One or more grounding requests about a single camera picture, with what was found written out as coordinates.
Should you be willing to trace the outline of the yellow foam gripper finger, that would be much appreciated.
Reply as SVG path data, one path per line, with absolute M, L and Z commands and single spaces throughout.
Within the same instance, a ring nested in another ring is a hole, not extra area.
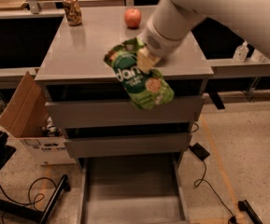
M 148 48 L 144 47 L 137 52 L 136 65 L 140 71 L 148 74 L 160 60 L 160 57 L 153 55 Z

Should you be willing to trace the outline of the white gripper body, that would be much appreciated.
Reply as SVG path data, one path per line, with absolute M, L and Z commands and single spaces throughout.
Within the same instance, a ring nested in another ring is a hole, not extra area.
M 182 42 L 184 34 L 169 23 L 149 20 L 138 38 L 145 44 L 151 54 L 166 57 Z

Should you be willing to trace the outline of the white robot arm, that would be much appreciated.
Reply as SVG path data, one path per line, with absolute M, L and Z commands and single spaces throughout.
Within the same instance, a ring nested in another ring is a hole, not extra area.
M 139 38 L 151 54 L 166 57 L 206 18 L 270 59 L 270 0 L 160 0 Z

